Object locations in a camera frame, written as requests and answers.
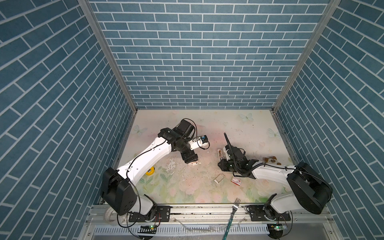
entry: fork handle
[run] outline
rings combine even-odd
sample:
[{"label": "fork handle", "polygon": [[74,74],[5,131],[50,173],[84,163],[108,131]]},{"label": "fork handle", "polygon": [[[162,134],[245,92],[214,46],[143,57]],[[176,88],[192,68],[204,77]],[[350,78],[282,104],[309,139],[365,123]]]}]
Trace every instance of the fork handle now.
[{"label": "fork handle", "polygon": [[227,239],[227,235],[228,235],[228,232],[229,232],[229,228],[231,227],[232,220],[233,220],[233,214],[231,214],[231,218],[229,219],[228,226],[227,226],[227,229],[225,230],[225,234],[224,234],[223,240]]}]

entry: floral tabletop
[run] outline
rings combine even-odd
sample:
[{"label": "floral tabletop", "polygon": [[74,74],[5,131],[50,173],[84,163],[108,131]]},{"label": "floral tabletop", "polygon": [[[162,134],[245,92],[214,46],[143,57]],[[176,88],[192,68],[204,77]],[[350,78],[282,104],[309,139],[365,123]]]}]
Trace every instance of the floral tabletop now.
[{"label": "floral tabletop", "polygon": [[[247,159],[269,164],[292,164],[277,127],[268,110],[140,110],[135,118],[119,166],[145,149],[162,128],[173,128],[181,119],[197,124],[198,135],[207,135],[208,150],[196,149],[199,160],[185,164],[179,152],[159,160],[152,175],[144,175],[137,189],[162,204],[265,202],[274,193],[290,191],[287,186],[265,179],[241,178],[231,182],[232,173],[222,172],[217,150],[226,145],[224,132],[233,146],[243,148]],[[214,179],[223,174],[218,184]]]}]

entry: blue brick wall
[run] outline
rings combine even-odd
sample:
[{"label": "blue brick wall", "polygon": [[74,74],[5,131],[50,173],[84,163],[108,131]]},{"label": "blue brick wall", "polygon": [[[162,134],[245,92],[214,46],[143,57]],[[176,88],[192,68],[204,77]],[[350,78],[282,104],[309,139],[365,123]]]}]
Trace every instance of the blue brick wall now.
[{"label": "blue brick wall", "polygon": [[132,114],[76,0],[0,1],[0,239],[73,239]]},{"label": "blue brick wall", "polygon": [[271,108],[328,0],[95,1],[138,108]]},{"label": "blue brick wall", "polygon": [[278,110],[345,239],[383,239],[384,1],[342,0]]}]

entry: yellow tape measure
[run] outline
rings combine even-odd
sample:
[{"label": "yellow tape measure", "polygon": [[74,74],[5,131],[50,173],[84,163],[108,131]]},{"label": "yellow tape measure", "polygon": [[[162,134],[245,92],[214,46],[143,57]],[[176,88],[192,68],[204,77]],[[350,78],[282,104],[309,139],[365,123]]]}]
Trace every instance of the yellow tape measure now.
[{"label": "yellow tape measure", "polygon": [[151,167],[151,169],[149,169],[145,174],[152,175],[154,172],[155,172],[155,168]]}]

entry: metal fork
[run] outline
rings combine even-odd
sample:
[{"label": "metal fork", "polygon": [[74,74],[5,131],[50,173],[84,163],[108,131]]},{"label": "metal fork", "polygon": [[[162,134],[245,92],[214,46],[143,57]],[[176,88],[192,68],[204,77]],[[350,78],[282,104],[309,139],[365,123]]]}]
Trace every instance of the metal fork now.
[{"label": "metal fork", "polygon": [[227,226],[227,229],[225,230],[223,240],[227,239],[229,228],[231,227],[231,224],[232,224],[233,216],[234,216],[235,212],[237,211],[237,209],[239,208],[240,202],[241,202],[241,200],[239,198],[236,198],[235,203],[232,206],[231,218],[229,219],[228,226]]}]

